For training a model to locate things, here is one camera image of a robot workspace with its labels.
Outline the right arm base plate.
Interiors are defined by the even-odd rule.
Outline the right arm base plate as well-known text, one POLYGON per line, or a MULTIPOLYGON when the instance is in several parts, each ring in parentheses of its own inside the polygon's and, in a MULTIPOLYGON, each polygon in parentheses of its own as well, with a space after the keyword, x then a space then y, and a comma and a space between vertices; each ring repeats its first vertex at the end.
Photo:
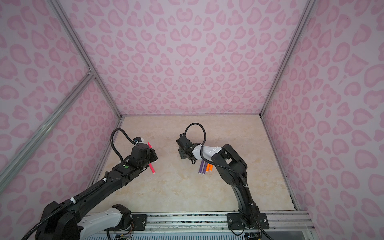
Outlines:
POLYGON ((247 218, 241 213, 228 213, 226 217, 229 230, 259 230, 259 227, 263 230, 270 229, 265 213, 259 213, 256 218, 247 218))

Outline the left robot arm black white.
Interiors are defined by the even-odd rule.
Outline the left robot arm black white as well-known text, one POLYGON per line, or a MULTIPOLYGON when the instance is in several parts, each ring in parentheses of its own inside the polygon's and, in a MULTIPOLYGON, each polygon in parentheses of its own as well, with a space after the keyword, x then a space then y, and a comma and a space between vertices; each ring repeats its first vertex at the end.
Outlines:
POLYGON ((84 240, 103 230, 130 231, 134 225, 131 211, 121 204, 94 216, 88 213, 157 159, 156 151, 148 144, 134 145, 131 155, 106 172, 100 181, 61 204, 53 201, 47 205, 40 222, 30 232, 36 240, 84 240))

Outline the purple marker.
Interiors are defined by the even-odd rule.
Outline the purple marker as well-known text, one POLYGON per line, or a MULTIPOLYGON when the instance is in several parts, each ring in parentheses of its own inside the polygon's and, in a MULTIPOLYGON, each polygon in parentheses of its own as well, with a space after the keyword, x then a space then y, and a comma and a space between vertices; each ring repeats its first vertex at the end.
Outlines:
POLYGON ((199 174, 201 174, 203 172, 203 168, 204 168, 204 161, 202 160, 200 167, 199 167, 199 174))
POLYGON ((206 170, 207 170, 207 162, 204 162, 204 165, 203 165, 203 170, 202 170, 202 174, 205 175, 206 173, 206 170))

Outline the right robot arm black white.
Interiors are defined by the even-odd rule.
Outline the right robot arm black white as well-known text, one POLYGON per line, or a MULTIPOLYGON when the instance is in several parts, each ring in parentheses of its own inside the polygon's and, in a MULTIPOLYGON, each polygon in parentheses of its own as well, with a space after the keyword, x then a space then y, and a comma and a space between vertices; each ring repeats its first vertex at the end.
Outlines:
POLYGON ((205 147, 200 143, 192 143, 185 134, 180 134, 176 142, 182 159, 192 162, 201 160, 216 167, 222 180, 233 189, 243 226, 246 229, 259 227, 260 210, 248 185, 248 166, 234 148, 228 144, 223 147, 205 147))

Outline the pink marker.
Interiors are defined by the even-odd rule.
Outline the pink marker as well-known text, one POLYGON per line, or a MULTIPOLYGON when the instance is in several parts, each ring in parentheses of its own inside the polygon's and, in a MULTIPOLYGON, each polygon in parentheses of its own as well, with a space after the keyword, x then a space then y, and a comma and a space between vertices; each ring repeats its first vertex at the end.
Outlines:
POLYGON ((155 162, 157 160, 157 155, 156 155, 156 151, 152 148, 150 142, 148 142, 148 146, 149 146, 149 150, 150 150, 150 162, 149 162, 149 167, 152 171, 153 174, 156 173, 153 165, 152 165, 152 162, 155 162))

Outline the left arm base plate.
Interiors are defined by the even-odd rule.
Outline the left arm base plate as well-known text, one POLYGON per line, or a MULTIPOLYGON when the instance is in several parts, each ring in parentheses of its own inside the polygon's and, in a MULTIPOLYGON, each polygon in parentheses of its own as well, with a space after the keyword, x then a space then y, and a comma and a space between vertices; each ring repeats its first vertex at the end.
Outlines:
POLYGON ((109 231, 144 231, 146 227, 148 215, 133 214, 123 215, 117 226, 108 228, 109 231))

